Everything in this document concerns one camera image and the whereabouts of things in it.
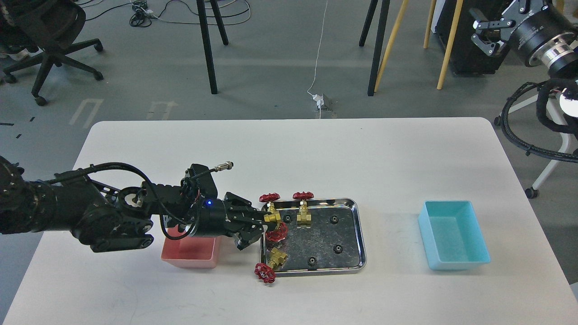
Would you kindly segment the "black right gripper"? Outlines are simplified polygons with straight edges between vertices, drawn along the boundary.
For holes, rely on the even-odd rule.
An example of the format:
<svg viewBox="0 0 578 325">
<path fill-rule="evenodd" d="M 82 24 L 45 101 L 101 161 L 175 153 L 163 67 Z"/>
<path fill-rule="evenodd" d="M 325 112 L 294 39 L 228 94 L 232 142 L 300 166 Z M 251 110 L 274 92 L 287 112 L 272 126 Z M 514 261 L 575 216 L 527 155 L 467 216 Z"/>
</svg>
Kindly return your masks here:
<svg viewBox="0 0 578 325">
<path fill-rule="evenodd" d="M 475 29 L 471 41 L 485 55 L 504 56 L 510 47 L 526 67 L 574 67 L 574 26 L 551 0 L 514 0 L 493 21 L 478 8 L 469 13 Z"/>
</svg>

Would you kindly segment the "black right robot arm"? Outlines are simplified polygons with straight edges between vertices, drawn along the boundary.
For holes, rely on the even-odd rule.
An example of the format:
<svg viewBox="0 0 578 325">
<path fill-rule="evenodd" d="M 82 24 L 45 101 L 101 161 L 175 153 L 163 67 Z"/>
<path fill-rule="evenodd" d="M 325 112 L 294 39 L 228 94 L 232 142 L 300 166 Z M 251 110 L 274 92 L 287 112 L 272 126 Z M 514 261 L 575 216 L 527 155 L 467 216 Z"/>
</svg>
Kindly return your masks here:
<svg viewBox="0 0 578 325">
<path fill-rule="evenodd" d="M 512 50 L 527 67 L 543 64 L 549 80 L 524 83 L 508 97 L 500 114 L 500 128 L 506 138 L 526 155 L 535 154 L 550 160 L 576 163 L 577 154 L 539 148 L 518 138 L 508 124 L 508 110 L 527 91 L 537 89 L 536 117 L 553 132 L 577 135 L 577 119 L 568 125 L 549 119 L 546 105 L 551 95 L 577 99 L 577 53 L 570 47 L 577 39 L 577 29 L 550 0 L 513 0 L 499 20 L 489 20 L 479 9 L 471 8 L 474 34 L 471 41 L 490 57 L 498 57 L 503 48 Z"/>
</svg>

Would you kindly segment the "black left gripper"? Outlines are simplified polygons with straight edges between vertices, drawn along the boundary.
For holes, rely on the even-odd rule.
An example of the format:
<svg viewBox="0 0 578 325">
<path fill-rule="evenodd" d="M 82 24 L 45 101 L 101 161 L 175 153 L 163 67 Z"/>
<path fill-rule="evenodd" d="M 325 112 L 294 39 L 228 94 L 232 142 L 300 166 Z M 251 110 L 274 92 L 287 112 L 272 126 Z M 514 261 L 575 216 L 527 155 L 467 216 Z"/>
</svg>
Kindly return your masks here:
<svg viewBox="0 0 578 325">
<path fill-rule="evenodd" d="M 223 200 L 202 198 L 189 210 L 194 226 L 190 237 L 226 236 L 237 239 L 242 251 L 272 228 L 271 223 L 253 224 L 253 217 L 270 216 L 268 210 L 255 208 L 251 201 L 227 192 Z"/>
</svg>

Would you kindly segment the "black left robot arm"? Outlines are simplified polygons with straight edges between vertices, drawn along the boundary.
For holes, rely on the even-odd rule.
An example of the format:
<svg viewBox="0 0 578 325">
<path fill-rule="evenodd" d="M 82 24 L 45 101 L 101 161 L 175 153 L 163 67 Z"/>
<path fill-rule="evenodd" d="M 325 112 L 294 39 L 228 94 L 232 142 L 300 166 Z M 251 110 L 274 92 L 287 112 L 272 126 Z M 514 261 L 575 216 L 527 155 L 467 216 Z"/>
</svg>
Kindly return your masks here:
<svg viewBox="0 0 578 325">
<path fill-rule="evenodd" d="M 153 215 L 165 237 L 237 239 L 243 250 L 276 228 L 269 213 L 233 193 L 218 198 L 211 174 L 233 168 L 192 164 L 180 185 L 155 184 L 136 167 L 121 162 L 91 165 L 25 181 L 23 169 L 1 159 L 1 233 L 69 231 L 94 252 L 144 249 L 154 241 Z"/>
</svg>

